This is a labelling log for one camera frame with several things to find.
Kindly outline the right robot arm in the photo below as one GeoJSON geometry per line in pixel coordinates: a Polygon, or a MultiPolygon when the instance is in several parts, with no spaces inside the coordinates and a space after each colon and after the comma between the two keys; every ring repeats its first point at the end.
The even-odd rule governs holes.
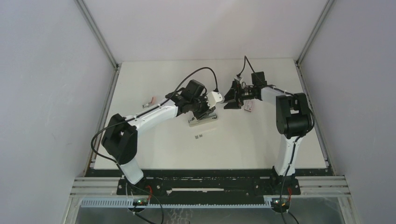
{"type": "Polygon", "coordinates": [[[245,85],[238,74],[224,96],[224,109],[241,109],[247,100],[257,99],[276,108],[276,128],[281,136],[280,150],[274,164],[278,175],[270,181],[270,189],[282,194],[288,189],[284,178],[295,173],[295,160],[303,137],[314,128],[314,115],[305,93],[291,93],[268,84],[263,72],[252,73],[252,84],[245,85]]]}

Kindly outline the grey black long stapler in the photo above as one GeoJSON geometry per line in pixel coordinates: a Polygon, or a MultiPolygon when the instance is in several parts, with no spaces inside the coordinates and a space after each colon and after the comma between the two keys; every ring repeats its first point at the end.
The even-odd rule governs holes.
{"type": "Polygon", "coordinates": [[[203,117],[197,119],[196,117],[192,117],[189,121],[189,127],[199,126],[206,123],[210,123],[218,120],[218,115],[216,113],[210,113],[208,115],[204,115],[203,117]]]}

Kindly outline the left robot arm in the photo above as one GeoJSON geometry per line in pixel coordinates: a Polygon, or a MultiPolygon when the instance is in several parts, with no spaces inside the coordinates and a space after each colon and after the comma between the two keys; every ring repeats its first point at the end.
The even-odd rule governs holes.
{"type": "Polygon", "coordinates": [[[138,138],[158,124],[192,112],[195,119],[202,119],[214,112],[217,103],[223,101],[218,90],[205,93],[205,86],[191,80],[186,87],[177,88],[144,112],[122,117],[115,114],[105,128],[101,144],[115,159],[116,166],[128,181],[128,189],[139,195],[145,191],[143,171],[136,160],[138,138]]]}

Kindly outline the small pink white stapler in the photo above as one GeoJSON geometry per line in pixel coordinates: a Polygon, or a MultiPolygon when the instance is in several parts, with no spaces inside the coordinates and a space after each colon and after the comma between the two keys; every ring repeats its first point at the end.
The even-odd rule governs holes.
{"type": "Polygon", "coordinates": [[[151,100],[149,101],[150,105],[153,105],[156,102],[156,98],[152,97],[151,100]]]}

